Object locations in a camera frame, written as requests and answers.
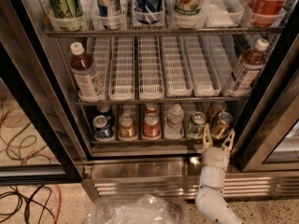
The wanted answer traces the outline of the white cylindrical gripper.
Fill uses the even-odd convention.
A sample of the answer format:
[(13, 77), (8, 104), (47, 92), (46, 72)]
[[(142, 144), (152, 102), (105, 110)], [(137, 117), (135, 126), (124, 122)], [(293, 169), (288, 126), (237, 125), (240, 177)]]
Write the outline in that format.
[(221, 148), (213, 147), (207, 124), (203, 134), (203, 154), (200, 183), (213, 189), (223, 189), (230, 153), (235, 139), (235, 130), (232, 129), (223, 141)]

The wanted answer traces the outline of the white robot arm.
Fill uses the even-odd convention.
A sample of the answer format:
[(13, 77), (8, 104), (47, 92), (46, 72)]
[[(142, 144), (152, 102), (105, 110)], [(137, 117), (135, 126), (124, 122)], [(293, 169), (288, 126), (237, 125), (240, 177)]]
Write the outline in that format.
[(225, 176), (235, 138), (232, 129), (220, 147), (215, 147), (207, 124), (203, 134), (203, 152), (199, 189), (195, 196), (198, 210), (214, 224), (244, 224), (224, 200)]

